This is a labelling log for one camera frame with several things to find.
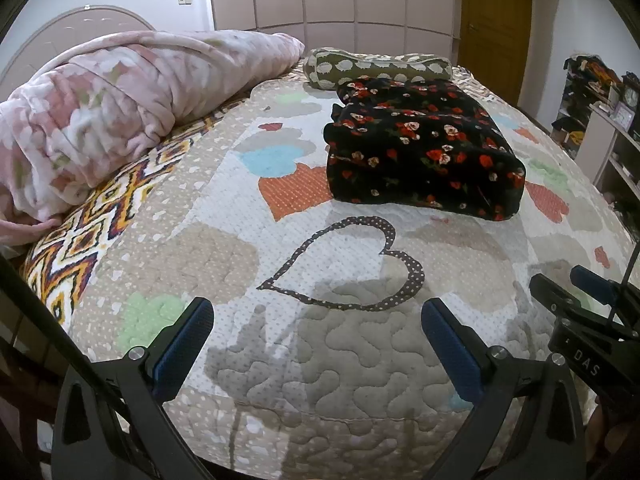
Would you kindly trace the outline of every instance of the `pink blanket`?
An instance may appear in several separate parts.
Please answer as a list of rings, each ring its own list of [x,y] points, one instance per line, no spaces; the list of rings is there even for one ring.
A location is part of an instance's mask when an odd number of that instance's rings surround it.
[[[293,66],[286,34],[123,32],[67,50],[0,103],[0,246],[33,242],[122,165]]]

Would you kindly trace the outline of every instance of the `cylindrical pillow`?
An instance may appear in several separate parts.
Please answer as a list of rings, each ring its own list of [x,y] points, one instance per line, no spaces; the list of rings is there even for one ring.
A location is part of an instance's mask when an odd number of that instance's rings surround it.
[[[303,63],[303,71],[314,88],[335,90],[338,85],[360,76],[423,83],[428,79],[451,79],[451,63],[433,54],[351,54],[337,48],[313,49]]]

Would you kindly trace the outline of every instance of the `metal screw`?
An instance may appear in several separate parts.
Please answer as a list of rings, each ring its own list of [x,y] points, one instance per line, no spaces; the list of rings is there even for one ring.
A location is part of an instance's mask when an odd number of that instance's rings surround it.
[[[494,359],[504,359],[505,357],[507,357],[507,355],[509,355],[509,352],[503,346],[492,346],[490,350],[491,356]]]
[[[138,359],[142,359],[145,355],[145,348],[143,346],[134,346],[129,353],[127,353],[127,357],[132,361],[137,361]]]
[[[566,362],[562,354],[551,354],[551,360],[553,364],[558,366],[562,366]]]

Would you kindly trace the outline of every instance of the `shelf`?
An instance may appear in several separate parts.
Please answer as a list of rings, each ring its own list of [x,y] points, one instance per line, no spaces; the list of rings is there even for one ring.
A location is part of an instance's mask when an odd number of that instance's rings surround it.
[[[638,144],[635,140],[633,140],[633,137],[631,137],[628,133],[624,132],[623,130],[619,130],[618,128],[616,128],[616,130],[618,131],[619,134],[622,134],[623,137],[626,137],[626,140],[631,142],[633,147],[640,152],[640,144]]]
[[[631,192],[636,196],[636,198],[640,200],[640,190],[636,187],[636,184],[634,184],[634,182],[628,176],[626,176],[625,172],[622,170],[622,166],[620,166],[618,162],[611,156],[609,157],[609,163],[622,177],[622,180],[625,181],[626,185],[631,189]]]
[[[617,131],[622,132],[622,126],[620,126],[616,121],[614,121],[611,117],[609,117],[603,110],[598,106],[594,106],[593,103],[589,105],[589,108],[596,112],[600,117],[602,117],[607,123],[611,124]]]

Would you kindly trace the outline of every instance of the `black floral fabric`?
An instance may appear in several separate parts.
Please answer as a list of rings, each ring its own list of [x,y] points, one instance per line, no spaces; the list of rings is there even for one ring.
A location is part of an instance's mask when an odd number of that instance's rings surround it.
[[[402,203],[505,220],[525,168],[484,108],[452,82],[363,76],[338,87],[324,128],[334,198]]]

